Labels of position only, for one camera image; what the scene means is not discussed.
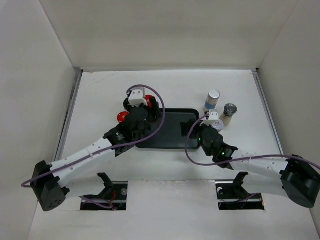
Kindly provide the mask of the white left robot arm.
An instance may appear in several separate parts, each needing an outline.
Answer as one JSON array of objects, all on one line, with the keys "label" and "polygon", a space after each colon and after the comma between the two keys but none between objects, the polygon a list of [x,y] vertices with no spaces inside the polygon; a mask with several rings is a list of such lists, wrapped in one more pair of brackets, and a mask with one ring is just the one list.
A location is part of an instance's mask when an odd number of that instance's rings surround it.
[{"label": "white left robot arm", "polygon": [[126,98],[124,106],[128,110],[124,121],[90,146],[64,159],[52,163],[43,160],[35,165],[29,183],[44,212],[56,209],[66,199],[75,196],[71,184],[80,174],[149,140],[157,134],[157,131],[148,133],[153,124],[164,124],[164,103],[157,102],[154,96],[143,97],[137,104]]}]

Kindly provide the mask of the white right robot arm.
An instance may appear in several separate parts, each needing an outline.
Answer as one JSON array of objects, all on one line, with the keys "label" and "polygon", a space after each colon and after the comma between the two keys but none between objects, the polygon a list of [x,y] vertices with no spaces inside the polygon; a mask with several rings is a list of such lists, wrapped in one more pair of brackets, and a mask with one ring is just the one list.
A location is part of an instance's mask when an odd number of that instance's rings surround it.
[{"label": "white right robot arm", "polygon": [[224,142],[223,136],[198,120],[180,123],[181,134],[199,141],[205,155],[212,158],[209,167],[237,171],[232,192],[238,198],[247,194],[267,193],[287,197],[304,208],[313,208],[320,193],[320,166],[298,155],[254,155]]}]

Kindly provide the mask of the red lid sauce jar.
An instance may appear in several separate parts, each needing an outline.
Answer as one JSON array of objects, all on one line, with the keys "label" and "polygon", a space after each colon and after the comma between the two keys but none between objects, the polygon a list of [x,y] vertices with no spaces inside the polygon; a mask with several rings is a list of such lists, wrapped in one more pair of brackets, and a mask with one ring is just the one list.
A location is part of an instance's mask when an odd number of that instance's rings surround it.
[{"label": "red lid sauce jar", "polygon": [[156,98],[154,96],[150,95],[150,94],[147,94],[145,96],[145,100],[146,100],[147,105],[148,105],[149,108],[153,107],[153,105],[154,105],[153,102],[157,102]]},{"label": "red lid sauce jar", "polygon": [[129,115],[130,113],[128,111],[122,111],[117,115],[117,121],[118,123],[122,123],[125,121],[125,118]]}]

